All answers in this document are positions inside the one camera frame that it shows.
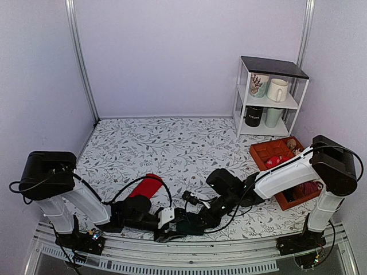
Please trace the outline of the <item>dark green reindeer sock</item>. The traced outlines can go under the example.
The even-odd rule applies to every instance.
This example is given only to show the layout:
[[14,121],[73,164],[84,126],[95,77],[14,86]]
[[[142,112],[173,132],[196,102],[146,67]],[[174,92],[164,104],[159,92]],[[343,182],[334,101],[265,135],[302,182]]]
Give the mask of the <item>dark green reindeer sock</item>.
[[204,228],[198,227],[201,221],[195,213],[183,213],[178,216],[175,224],[176,232],[184,235],[203,235]]

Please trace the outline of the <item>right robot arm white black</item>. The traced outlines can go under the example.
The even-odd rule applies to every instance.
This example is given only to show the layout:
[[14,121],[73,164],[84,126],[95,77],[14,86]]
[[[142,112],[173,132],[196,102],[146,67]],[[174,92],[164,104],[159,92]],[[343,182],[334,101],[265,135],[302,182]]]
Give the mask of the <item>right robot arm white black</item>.
[[362,176],[356,174],[354,162],[360,159],[352,150],[318,135],[298,156],[244,180],[224,168],[216,169],[206,182],[219,197],[196,214],[194,225],[215,233],[222,217],[238,210],[245,199],[252,198],[255,205],[301,183],[321,180],[324,188],[317,205],[307,217],[306,230],[296,238],[299,248],[308,250],[318,242],[318,233],[324,231],[344,198],[356,191]]

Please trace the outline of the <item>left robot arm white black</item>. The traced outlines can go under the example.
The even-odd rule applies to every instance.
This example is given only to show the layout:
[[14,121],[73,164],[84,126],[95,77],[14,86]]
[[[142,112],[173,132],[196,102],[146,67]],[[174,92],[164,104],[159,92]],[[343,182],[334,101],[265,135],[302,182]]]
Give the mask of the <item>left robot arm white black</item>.
[[69,212],[65,200],[104,233],[121,233],[125,227],[151,231],[154,241],[161,243],[186,236],[181,228],[174,227],[177,211],[172,204],[150,213],[152,197],[166,187],[159,176],[147,174],[136,179],[136,188],[121,201],[117,197],[104,201],[75,170],[76,156],[71,152],[31,152],[17,190],[39,205],[60,239],[72,248],[81,248],[85,236],[79,232],[77,217]]

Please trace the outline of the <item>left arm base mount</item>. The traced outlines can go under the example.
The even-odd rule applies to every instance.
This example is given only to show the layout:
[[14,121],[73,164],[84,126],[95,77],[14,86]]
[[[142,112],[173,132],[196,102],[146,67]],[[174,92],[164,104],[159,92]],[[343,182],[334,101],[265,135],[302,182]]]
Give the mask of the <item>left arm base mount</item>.
[[64,248],[69,248],[73,252],[85,252],[100,256],[104,249],[106,239],[102,236],[102,232],[93,228],[88,232],[79,230],[79,221],[73,215],[73,229],[70,234],[55,233],[55,243]]

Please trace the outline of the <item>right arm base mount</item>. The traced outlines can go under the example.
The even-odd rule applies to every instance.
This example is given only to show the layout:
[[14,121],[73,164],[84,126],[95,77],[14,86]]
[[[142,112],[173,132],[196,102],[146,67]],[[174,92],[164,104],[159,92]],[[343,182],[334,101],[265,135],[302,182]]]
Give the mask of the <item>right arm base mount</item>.
[[313,269],[324,261],[326,240],[322,232],[313,232],[308,229],[309,214],[306,216],[301,233],[279,237],[276,240],[276,248],[281,256],[305,252],[311,249],[320,249],[313,254],[295,257],[296,264],[302,269]]

